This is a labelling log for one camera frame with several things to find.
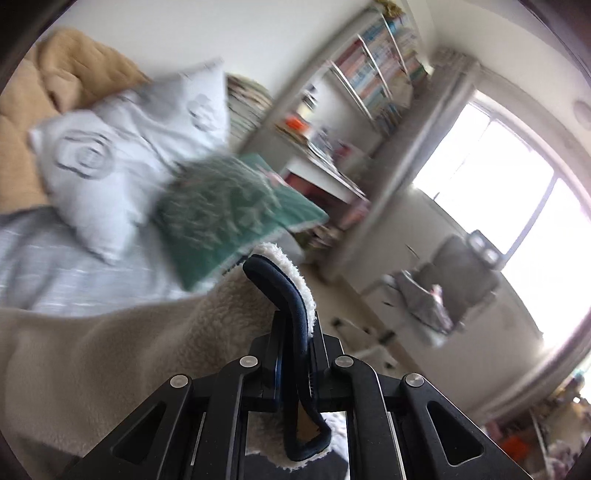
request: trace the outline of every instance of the white pillow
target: white pillow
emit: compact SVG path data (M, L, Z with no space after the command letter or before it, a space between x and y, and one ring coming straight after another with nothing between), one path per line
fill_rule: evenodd
M126 90L30 131L60 216L92 252L116 263L178 168L226 147L220 61Z

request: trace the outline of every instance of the brown quilt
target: brown quilt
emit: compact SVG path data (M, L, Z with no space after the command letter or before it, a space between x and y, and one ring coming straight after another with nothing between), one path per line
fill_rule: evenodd
M31 127L147 80L128 58L78 30L56 30L37 43L0 95L0 213L49 205L28 147Z

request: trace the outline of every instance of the camera graphic on pillow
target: camera graphic on pillow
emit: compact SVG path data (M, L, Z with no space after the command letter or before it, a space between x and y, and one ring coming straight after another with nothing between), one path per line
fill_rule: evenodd
M206 95L197 95L195 100L187 104L187 109L195 128L204 132L212 132L218 128L215 109Z
M70 130L57 146L56 165L86 180L101 180L113 171L113 142L96 132Z

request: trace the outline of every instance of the ceiling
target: ceiling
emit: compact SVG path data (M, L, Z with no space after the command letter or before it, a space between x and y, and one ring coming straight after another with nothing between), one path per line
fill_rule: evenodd
M400 0L426 57L441 46L476 57L536 99L591 154L591 132L573 102L591 105L591 87L558 40L518 0Z

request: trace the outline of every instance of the gray bed sheet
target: gray bed sheet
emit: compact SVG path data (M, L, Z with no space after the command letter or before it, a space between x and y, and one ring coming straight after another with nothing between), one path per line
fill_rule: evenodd
M52 207L0 215L0 307L89 316L188 295L151 223L111 266L84 248Z

